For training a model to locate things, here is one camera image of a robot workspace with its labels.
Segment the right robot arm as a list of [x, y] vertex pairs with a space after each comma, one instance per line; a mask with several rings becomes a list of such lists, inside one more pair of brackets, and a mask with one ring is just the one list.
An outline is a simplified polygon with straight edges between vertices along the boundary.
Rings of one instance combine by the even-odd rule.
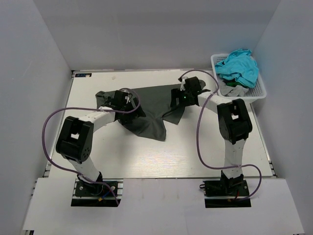
[[251, 120], [242, 99], [230, 100], [214, 94], [210, 90], [171, 90], [171, 107], [197, 105], [201, 113], [208, 109], [218, 116], [219, 131], [225, 142], [224, 166], [221, 170], [221, 185], [226, 190], [238, 186], [243, 181], [242, 159], [246, 140], [252, 131]]

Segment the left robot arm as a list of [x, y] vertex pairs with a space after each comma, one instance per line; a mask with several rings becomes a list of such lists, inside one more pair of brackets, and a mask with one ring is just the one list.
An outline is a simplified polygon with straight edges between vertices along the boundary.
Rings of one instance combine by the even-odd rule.
[[128, 124], [138, 117], [145, 117], [137, 97], [129, 94], [121, 98], [113, 98], [97, 109], [82, 117], [68, 116], [63, 122], [56, 143], [56, 152], [68, 160], [78, 176], [78, 179], [91, 186], [99, 185], [102, 173], [96, 169], [91, 160], [93, 134], [100, 128], [119, 121]]

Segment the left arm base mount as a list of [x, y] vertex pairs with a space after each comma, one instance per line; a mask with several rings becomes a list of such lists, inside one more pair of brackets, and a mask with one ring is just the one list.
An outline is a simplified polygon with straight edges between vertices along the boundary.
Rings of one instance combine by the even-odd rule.
[[91, 185], [79, 179], [75, 180], [71, 206], [115, 208], [122, 199], [123, 180], [108, 180], [105, 185]]

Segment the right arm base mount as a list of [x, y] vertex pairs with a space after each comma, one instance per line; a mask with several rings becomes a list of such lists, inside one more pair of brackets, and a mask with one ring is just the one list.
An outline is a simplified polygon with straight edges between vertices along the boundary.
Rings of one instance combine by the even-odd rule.
[[203, 181], [199, 188], [204, 192], [204, 202], [207, 209], [251, 207], [249, 198], [242, 200], [242, 198], [249, 196], [246, 180], [230, 191], [226, 191], [218, 180]]

